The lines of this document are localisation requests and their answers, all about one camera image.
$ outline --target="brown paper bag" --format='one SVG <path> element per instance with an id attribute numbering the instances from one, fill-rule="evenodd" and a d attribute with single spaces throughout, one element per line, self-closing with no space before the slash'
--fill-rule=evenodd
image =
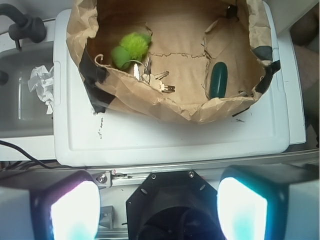
<path id="1" fill-rule="evenodd" d="M 153 74 L 175 86 L 163 93 L 120 71 L 111 50 L 123 36 L 152 36 Z M 280 69 L 272 63 L 271 31 L 261 0 L 75 0 L 67 46 L 96 112 L 105 108 L 163 121 L 198 124 L 248 109 Z M 224 98 L 209 99 L 211 73 L 227 66 Z"/>

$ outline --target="faucet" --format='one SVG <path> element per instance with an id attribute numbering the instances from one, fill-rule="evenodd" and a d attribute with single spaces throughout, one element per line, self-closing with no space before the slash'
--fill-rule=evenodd
<path id="1" fill-rule="evenodd" d="M 5 15 L 15 23 L 9 27 L 9 36 L 15 41 L 17 50 L 21 49 L 20 39 L 29 38 L 34 43 L 42 42 L 47 36 L 44 22 L 39 17 L 31 17 L 22 14 L 16 7 L 2 3 L 0 4 L 0 16 Z"/>

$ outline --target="green cylindrical object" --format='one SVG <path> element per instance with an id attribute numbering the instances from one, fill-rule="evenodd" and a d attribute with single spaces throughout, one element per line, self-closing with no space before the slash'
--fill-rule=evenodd
<path id="1" fill-rule="evenodd" d="M 130 53 L 122 46 L 116 46 L 111 51 L 111 58 L 116 67 L 120 70 L 125 70 L 130 66 Z"/>
<path id="2" fill-rule="evenodd" d="M 209 90 L 210 99 L 224 98 L 227 89 L 228 69 L 227 65 L 220 61 L 217 62 L 212 70 L 211 83 Z"/>

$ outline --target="sink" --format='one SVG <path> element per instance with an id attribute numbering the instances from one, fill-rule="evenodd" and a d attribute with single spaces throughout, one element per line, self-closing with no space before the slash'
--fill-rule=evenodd
<path id="1" fill-rule="evenodd" d="M 0 52 L 0 70 L 9 75 L 0 85 L 0 138 L 53 135 L 53 115 L 36 91 L 30 92 L 28 80 L 34 67 L 53 64 L 53 41 Z"/>

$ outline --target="metal key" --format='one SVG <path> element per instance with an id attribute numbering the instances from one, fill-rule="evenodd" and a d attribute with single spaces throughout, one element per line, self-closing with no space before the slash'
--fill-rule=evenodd
<path id="1" fill-rule="evenodd" d="M 150 56 L 148 56 L 148 58 L 146 59 L 142 74 L 151 74 L 151 58 L 150 58 Z"/>
<path id="2" fill-rule="evenodd" d="M 160 74 L 157 75 L 153 75 L 153 74 L 143 74 L 142 78 L 144 79 L 144 81 L 146 83 L 148 83 L 150 86 L 152 86 L 153 88 L 157 89 L 159 92 L 162 93 L 174 93 L 176 90 L 175 86 L 170 86 L 170 85 L 164 85 L 163 82 L 160 79 L 163 79 L 164 77 L 168 76 L 169 72 L 168 71 L 164 71 Z"/>

